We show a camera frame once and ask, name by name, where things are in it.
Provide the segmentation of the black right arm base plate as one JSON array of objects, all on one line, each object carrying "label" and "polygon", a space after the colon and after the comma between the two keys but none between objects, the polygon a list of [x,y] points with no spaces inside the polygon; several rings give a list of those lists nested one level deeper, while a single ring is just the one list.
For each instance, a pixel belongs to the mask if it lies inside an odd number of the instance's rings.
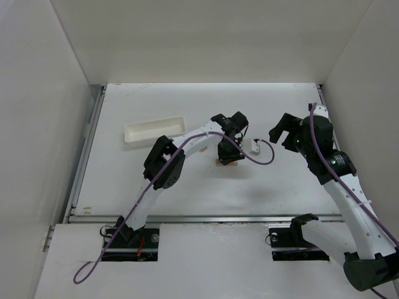
[{"label": "black right arm base plate", "polygon": [[265,243],[271,247],[275,262],[330,261],[330,257],[314,244],[294,240],[288,227],[270,227]]}]

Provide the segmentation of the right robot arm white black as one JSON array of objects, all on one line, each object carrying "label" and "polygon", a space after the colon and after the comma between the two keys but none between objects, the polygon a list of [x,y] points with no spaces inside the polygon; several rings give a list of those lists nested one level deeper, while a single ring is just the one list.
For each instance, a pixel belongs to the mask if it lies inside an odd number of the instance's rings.
[{"label": "right robot arm white black", "polygon": [[287,238],[296,247],[314,245],[325,252],[360,292],[398,279],[398,240],[373,211],[349,155],[334,145],[334,128],[326,107],[313,104],[309,112],[306,118],[283,114],[269,131],[269,140],[277,143],[287,132],[283,147],[304,157],[310,172],[335,202],[352,237],[343,237],[308,213],[291,220]]}]

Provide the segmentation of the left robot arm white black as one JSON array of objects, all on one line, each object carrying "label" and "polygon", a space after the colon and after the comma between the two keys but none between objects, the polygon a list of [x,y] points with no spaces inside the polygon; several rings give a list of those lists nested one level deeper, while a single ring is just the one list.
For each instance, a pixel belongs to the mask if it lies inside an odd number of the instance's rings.
[{"label": "left robot arm white black", "polygon": [[117,220],[117,232],[123,240],[133,243],[138,239],[138,231],[145,226],[151,206],[164,190],[179,180],[183,165],[191,155],[216,145],[222,165],[244,159],[240,148],[243,137],[238,135],[247,127],[248,120],[241,112],[231,117],[218,114],[185,135],[159,137],[143,164],[143,181],[134,206]]}]

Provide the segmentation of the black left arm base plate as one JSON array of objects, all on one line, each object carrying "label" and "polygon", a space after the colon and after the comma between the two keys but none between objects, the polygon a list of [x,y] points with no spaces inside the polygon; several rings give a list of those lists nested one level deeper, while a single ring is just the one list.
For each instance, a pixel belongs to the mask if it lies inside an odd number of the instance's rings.
[{"label": "black left arm base plate", "polygon": [[144,228],[129,244],[118,234],[101,257],[102,262],[157,262],[159,228]]}]

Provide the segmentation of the long light wood block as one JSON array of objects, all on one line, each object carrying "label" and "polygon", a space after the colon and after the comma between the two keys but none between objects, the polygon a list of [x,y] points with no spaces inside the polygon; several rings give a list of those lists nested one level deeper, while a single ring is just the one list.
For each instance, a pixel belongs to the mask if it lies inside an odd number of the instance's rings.
[{"label": "long light wood block", "polygon": [[228,164],[223,164],[222,162],[220,162],[218,159],[215,160],[215,165],[217,167],[232,167],[232,166],[237,166],[238,165],[238,161],[232,161]]}]

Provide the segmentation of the white plastic tray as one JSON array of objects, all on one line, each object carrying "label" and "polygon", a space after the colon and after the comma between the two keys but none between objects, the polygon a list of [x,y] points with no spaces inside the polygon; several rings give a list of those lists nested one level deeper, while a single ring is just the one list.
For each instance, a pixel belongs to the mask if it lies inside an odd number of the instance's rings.
[{"label": "white plastic tray", "polygon": [[172,138],[185,133],[185,118],[175,116],[141,123],[128,123],[124,127],[124,141],[133,148],[141,148],[153,145],[160,136]]}]

